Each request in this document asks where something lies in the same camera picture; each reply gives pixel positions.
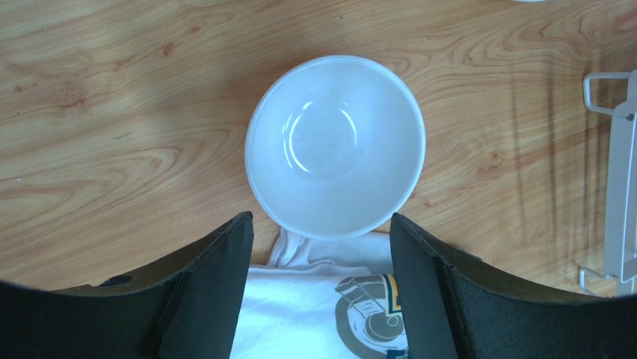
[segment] white t-shirt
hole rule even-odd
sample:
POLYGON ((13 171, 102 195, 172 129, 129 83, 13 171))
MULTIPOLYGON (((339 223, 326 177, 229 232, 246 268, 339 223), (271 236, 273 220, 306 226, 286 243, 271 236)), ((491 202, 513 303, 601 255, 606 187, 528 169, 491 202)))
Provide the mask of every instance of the white t-shirt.
POLYGON ((319 241, 285 230, 251 266, 232 358, 407 358, 389 236, 319 241))

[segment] wooden table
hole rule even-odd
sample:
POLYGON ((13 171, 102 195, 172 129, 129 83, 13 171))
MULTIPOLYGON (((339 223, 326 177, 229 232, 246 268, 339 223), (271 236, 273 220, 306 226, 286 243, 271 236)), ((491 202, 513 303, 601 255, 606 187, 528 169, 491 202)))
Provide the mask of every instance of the wooden table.
POLYGON ((100 283, 244 210, 265 262, 278 227, 244 172, 252 111, 295 65, 352 54, 399 74, 425 117, 401 212, 578 290, 578 266, 602 268, 610 128, 581 82, 637 68, 636 35, 634 0, 0 0, 0 277, 100 283))

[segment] dish rack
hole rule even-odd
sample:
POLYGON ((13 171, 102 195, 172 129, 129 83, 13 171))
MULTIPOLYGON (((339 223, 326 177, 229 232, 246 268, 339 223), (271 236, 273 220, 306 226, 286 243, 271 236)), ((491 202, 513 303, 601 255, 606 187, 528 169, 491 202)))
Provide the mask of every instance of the dish rack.
POLYGON ((586 275, 617 281, 617 296, 635 291, 637 276, 637 70, 631 73, 591 73, 584 78, 584 103, 591 111, 612 116, 609 170, 606 184, 604 273, 579 268, 579 286, 590 295, 586 275), (628 80, 627 101, 615 109, 593 104, 591 80, 628 80))

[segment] printed graphic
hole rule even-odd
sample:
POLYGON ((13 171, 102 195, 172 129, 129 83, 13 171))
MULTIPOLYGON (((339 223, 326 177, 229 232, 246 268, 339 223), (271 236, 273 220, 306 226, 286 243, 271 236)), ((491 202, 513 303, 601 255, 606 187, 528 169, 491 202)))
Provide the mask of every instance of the printed graphic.
POLYGON ((352 353, 365 359, 409 357, 393 275, 349 277, 335 290, 341 295, 336 329, 352 353))

